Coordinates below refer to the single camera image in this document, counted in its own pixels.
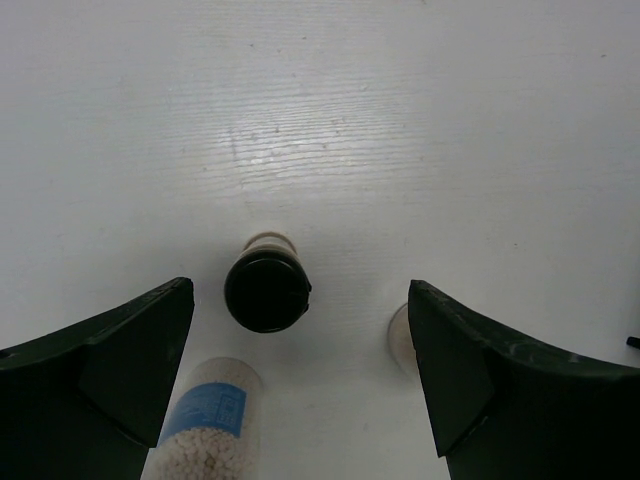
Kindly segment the black-capped spice bottle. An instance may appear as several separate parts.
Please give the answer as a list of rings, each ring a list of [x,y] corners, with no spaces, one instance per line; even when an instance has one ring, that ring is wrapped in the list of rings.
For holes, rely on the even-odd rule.
[[[260,334],[294,325],[308,311],[311,291],[294,244],[273,231],[247,241],[224,283],[231,316],[242,327]]]

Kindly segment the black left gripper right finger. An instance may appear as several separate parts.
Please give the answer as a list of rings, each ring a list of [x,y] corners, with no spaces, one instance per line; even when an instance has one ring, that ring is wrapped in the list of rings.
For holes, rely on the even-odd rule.
[[[415,280],[408,319],[454,479],[635,479],[639,371],[563,350]]]

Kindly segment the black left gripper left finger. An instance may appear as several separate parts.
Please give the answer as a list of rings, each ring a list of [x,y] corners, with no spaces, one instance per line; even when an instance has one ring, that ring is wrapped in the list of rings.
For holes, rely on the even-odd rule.
[[[2,350],[2,478],[140,478],[193,312],[193,283],[178,277]]]

